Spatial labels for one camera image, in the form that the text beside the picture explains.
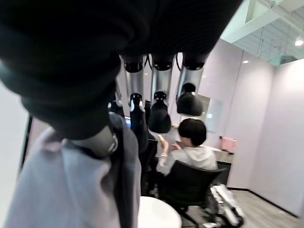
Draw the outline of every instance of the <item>black baseboard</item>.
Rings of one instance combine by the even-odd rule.
[[[250,190],[250,189],[230,188],[230,187],[228,187],[228,189],[229,189],[229,190],[238,190],[238,191],[249,191],[250,193],[254,194],[255,196],[258,196],[260,199],[262,199],[262,200],[266,201],[267,203],[269,203],[269,204],[275,206],[276,208],[278,208],[278,209],[284,211],[285,213],[287,213],[287,214],[289,214],[289,215],[291,215],[291,216],[293,216],[293,217],[295,217],[295,218],[299,218],[299,217],[298,217],[297,215],[295,215],[294,213],[292,213],[292,212],[290,212],[290,211],[288,211],[288,210],[286,210],[286,209],[284,209],[284,208],[282,208],[282,207],[276,205],[275,203],[271,202],[270,200],[264,198],[263,196],[261,196],[261,195],[255,193],[254,191],[252,191],[252,190]]]
[[[231,188],[228,187],[229,190],[237,190],[237,191],[249,191],[249,189],[242,189],[242,188]]]

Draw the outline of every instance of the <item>desk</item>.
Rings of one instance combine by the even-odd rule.
[[[169,204],[156,198],[141,196],[138,228],[181,228],[181,217]]]

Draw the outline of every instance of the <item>hand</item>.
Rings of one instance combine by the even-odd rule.
[[[168,141],[166,141],[166,140],[161,140],[161,147],[162,147],[163,149],[169,148],[169,143],[168,143]]]
[[[172,151],[181,150],[181,147],[178,144],[172,144],[171,145],[171,150]]]

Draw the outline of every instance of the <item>metal cylinder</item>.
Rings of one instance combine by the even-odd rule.
[[[184,84],[190,83],[195,86],[195,93],[198,92],[203,67],[198,70],[187,69],[184,64],[181,67],[180,78],[177,87],[176,100],[180,97]]]
[[[151,85],[151,101],[154,103],[154,94],[156,92],[164,92],[169,96],[170,84],[171,84],[172,68],[168,70],[158,70],[152,68],[152,85]]]
[[[143,95],[143,69],[135,73],[130,73],[126,70],[124,70],[124,72],[127,83],[128,101],[130,102],[132,94]]]

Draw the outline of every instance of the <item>computer screen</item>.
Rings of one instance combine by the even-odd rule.
[[[125,122],[127,123],[128,127],[131,127],[131,119],[128,116],[124,116]]]

